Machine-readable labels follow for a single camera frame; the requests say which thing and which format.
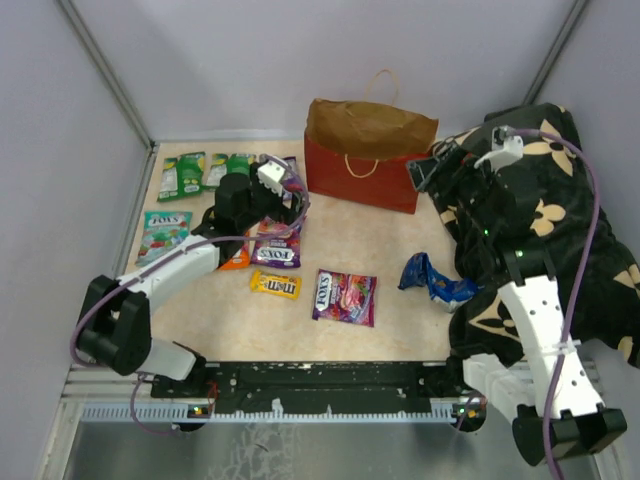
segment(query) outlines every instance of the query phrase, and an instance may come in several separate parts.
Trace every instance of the white wall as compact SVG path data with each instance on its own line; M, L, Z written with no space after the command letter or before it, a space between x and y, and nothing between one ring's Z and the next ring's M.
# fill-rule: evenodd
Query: white wall
M613 231L636 260L640 260L639 18L637 0L591 2L540 98L573 113L582 146L595 164ZM640 312L635 320L640 329ZM602 375L605 399L627 417L629 431L619 443L628 453L627 478L639 478L640 371L601 344L594 344L591 354Z
M0 478L32 479L144 148L53 0L0 16Z
M151 136L175 140L299 135L314 97L360 99L384 67L400 107L456 133L522 101L572 0L74 3Z

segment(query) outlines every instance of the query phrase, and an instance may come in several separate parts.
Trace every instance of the black cloth with flower pattern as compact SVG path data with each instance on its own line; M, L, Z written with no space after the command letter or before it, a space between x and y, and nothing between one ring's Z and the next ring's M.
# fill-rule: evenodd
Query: black cloth with flower pattern
M491 150L492 130L500 125L540 129L580 147L571 114L552 104L487 115L481 126L444 142L454 142L462 151L481 157ZM519 163L536 176L540 192L531 229L549 250L556 268L560 301L566 309L593 208L588 174L562 145L539 138L523 140L525 155ZM440 147L441 144L434 146L436 156ZM606 158L596 160L600 164L607 162ZM484 275L476 251L479 232L472 228L464 212L455 207L455 199L441 195L434 203L457 242L458 273L482 285ZM631 365L640 366L640 271L629 250L616 240L602 210L571 334L583 342L599 338L611 348L622 350ZM456 311L449 326L449 339L453 354L482 350L495 353L507 366L523 356L515 324L491 285Z

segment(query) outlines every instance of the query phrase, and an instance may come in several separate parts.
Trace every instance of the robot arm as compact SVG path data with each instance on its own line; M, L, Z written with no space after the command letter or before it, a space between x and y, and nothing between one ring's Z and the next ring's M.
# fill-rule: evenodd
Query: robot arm
M542 419L559 354L564 367L551 404L554 458L601 451L626 430L623 413L605 407L587 378L571 337L562 344L564 316L553 262L529 222L539 201L535 178L516 162L523 141L508 127L493 131L492 150L479 159L448 144L436 156L408 165L414 186L432 197L448 195L479 232L485 278L496 285L518 330L533 377L525 385L495 355L462 352L464 381L512 424L523 458L545 458Z
M283 204L284 177L285 169L273 160L253 164L248 177L226 175L215 192L215 205L176 249L116 279L94 279L81 319L110 292L127 288L87 321L76 347L120 375L145 372L186 380L202 357L182 345L152 339L151 315L173 293L226 263L242 246L243 235L266 216L291 224L303 215L299 194L293 194L291 207Z

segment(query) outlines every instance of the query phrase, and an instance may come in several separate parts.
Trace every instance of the brown paper bag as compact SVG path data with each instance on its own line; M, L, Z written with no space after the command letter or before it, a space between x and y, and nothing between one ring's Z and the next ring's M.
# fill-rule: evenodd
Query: brown paper bag
M365 99L381 70L371 80ZM417 192L406 163L426 157L438 120L367 101L315 99L305 130L309 190L368 205L413 213Z

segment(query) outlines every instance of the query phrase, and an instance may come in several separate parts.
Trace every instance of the crumpled blue wrapper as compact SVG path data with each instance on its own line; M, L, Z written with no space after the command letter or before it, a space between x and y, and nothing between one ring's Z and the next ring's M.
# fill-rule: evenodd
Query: crumpled blue wrapper
M449 312L454 312L478 291L478 286L468 278L451 280L438 272L425 252L413 255L402 271L398 288L427 287L429 297Z

